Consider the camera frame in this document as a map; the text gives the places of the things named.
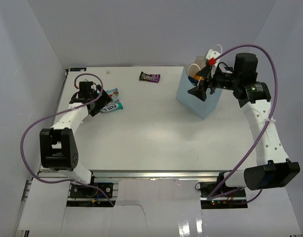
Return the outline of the blue kettle chip bag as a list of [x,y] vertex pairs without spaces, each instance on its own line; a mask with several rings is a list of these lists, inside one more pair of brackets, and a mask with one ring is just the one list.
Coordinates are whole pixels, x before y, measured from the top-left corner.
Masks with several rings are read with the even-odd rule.
[[192,85],[194,85],[194,86],[198,85],[198,80],[197,79],[195,79],[191,76],[188,76],[188,79],[189,79],[189,81],[191,82]]

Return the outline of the teal Fox's candy bag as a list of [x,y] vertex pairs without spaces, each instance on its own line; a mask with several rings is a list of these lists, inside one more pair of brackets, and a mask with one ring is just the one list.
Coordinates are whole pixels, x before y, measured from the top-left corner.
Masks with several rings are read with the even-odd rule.
[[123,110],[123,105],[119,100],[119,91],[118,88],[107,90],[106,93],[111,98],[111,101],[103,107],[100,112],[101,113],[108,113],[115,110]]

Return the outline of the brown purple M&M's pack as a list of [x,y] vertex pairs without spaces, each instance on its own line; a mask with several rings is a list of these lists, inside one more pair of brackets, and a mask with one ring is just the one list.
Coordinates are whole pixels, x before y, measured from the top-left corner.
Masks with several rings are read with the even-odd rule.
[[160,74],[146,74],[141,72],[139,76],[140,81],[148,81],[153,83],[158,83],[160,81],[161,75]]

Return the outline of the orange honey dijon chip bag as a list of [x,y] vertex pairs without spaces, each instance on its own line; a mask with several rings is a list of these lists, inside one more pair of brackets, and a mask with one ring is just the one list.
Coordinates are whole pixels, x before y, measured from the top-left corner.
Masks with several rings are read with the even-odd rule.
[[195,76],[193,77],[193,79],[194,79],[195,83],[199,83],[200,81],[205,80],[205,77],[195,75]]

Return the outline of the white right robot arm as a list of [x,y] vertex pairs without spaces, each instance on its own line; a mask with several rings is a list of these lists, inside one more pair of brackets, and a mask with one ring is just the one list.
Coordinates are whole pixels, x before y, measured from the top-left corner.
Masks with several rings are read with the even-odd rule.
[[274,100],[268,86],[257,80],[258,59],[252,53],[238,53],[234,68],[223,72],[216,58],[208,56],[204,67],[195,76],[195,87],[188,93],[205,101],[206,91],[216,89],[233,92],[245,115],[254,143],[248,151],[256,152],[256,166],[225,172],[217,183],[217,193],[228,197],[234,188],[252,191],[285,187],[300,172],[298,162],[292,162],[285,152],[273,119]]

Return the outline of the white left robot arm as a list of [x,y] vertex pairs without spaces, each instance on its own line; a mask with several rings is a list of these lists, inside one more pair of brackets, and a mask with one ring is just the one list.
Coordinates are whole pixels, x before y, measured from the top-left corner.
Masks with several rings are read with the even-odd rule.
[[93,182],[92,172],[79,161],[75,132],[85,118],[97,115],[111,100],[100,85],[81,81],[79,91],[70,99],[68,112],[39,134],[42,167],[81,182],[81,191],[87,197],[97,194],[98,185]]

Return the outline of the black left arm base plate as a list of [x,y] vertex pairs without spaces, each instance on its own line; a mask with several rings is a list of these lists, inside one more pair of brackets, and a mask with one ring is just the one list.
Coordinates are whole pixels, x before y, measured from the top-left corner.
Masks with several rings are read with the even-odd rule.
[[[94,186],[100,188],[108,198],[113,197],[113,183],[94,183]],[[105,198],[105,196],[94,188],[88,188],[81,185],[71,184],[71,190],[69,194],[70,198]]]

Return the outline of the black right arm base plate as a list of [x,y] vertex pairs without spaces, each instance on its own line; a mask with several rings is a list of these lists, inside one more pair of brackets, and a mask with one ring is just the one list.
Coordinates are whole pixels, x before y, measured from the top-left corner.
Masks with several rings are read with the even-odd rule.
[[219,187],[216,191],[214,189],[217,187],[218,182],[199,182],[196,184],[195,188],[200,191],[201,197],[206,198],[211,194],[211,198],[217,195],[225,194],[229,192],[228,195],[232,195],[232,193],[236,192],[242,192],[243,188],[237,188],[237,187],[227,187],[225,184],[223,184],[221,187]]

